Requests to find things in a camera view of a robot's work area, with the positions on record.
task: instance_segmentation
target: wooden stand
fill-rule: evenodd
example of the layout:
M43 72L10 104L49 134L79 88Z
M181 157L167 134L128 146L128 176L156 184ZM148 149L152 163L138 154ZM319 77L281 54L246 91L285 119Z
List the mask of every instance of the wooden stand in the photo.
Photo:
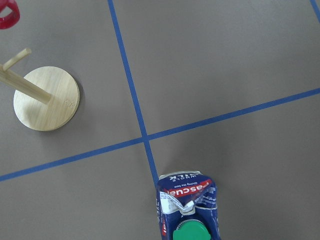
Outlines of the wooden stand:
M24 78L9 69L30 53L26 48L4 65L0 64L0 81L16 89L13 107L25 126L38 131L55 130L76 113L79 88L73 77L58 67L40 67Z

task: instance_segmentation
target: mug handle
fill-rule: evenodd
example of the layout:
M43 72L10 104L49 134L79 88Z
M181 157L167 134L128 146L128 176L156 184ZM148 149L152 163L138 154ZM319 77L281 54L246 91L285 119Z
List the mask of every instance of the mug handle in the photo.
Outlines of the mug handle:
M0 17L0 29L8 29L15 25L20 19L20 12L15 0L8 0L7 7L12 10L5 17Z

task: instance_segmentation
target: carton lid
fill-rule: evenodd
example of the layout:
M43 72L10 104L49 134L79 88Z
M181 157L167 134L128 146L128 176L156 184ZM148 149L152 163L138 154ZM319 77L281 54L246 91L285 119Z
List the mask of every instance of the carton lid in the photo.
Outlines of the carton lid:
M210 240L206 226L198 220L189 220L173 232L173 240Z

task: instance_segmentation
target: blue tape strip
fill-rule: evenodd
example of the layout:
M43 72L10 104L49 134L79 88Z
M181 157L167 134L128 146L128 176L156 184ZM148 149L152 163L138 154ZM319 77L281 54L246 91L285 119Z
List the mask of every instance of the blue tape strip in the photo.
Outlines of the blue tape strip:
M142 143L141 137L0 176L0 182Z
M124 45L124 42L123 42L123 39L121 36L120 27L119 27L119 23L118 23L118 19L117 19L117 15L116 15L113 1L108 0L108 5L109 5L110 13L111 13L115 36L116 36L116 39L118 42L118 46L119 46L119 50L120 50L120 54L121 54L121 58L122 58L123 66L124 66L125 75L126 75L126 78L127 78L128 84L129 84L130 92L131 92L131 97L132 97L136 117L138 119L140 131L141 131L141 136L142 136L144 147L145 147L146 156L147 156L147 159L149 162L149 167L151 170L153 183L154 183L154 186L156 186L156 184L158 182L158 173L157 173L154 157L153 157L153 154L151 151L151 146L150 146L150 143L148 140L146 126L144 123L140 104L138 101L138 96L137 96L135 84L134 84L134 81L132 78L132 74L131 74L131 70L130 70L130 66L129 66L129 62L128 62L128 58L127 58L127 54L126 54L126 50L125 50L125 45Z
M310 0L310 3L312 5L314 13L315 13L315 15L318 18L318 21L320 23L320 10L319 10L319 7L317 5L317 1L316 0Z
M274 107L274 106L277 106L277 105L289 103L289 102L292 102L292 101L295 101L295 100L298 100L298 99L307 98L307 97L310 97L310 96L313 96L313 95L317 95L317 94L320 94L320 88L317 88L317 89L314 89L314 90L310 90L310 91L305 91L305 92L298 93L298 94L291 95L291 96L287 96L287 97L280 98L280 99L277 99L277 100L269 101L269 102L262 103L262 104L259 104L259 105L251 106L251 107L244 108L244 109L241 109L241 110L229 112L229 113L226 113L226 114L223 114L223 115L211 117L211 118L208 118L208 119L205 119L205 120L193 122L193 123L186 124L186 125L183 125L183 126L178 126L178 127L172 128L172 129L168 129L168 130L165 130L165 131L161 131L161 132L157 132L157 133L151 134L148 137L149 137L149 140L162 138L162 137L165 137L165 136L169 136L169 135L172 135L172 134L177 134L177 133L180 133L180 132L183 132L183 131L187 131L187 130L190 130L190 129L195 129L195 128L198 128L198 127L202 127L202 126L205 126L205 125L208 125L208 124L221 122L223 120L235 118L235 117L238 117L238 116L241 116L241 115L245 115L245 114L253 113L253 112L256 112L256 111L259 111L259 110L271 108L271 107Z

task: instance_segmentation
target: red mug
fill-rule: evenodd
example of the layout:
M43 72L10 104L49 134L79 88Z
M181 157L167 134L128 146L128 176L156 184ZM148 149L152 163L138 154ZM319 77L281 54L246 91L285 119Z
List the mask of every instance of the red mug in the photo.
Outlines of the red mug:
M20 19L20 12L15 0L0 0L0 13L8 7L12 10L7 16L0 17L0 29L8 29L15 25Z

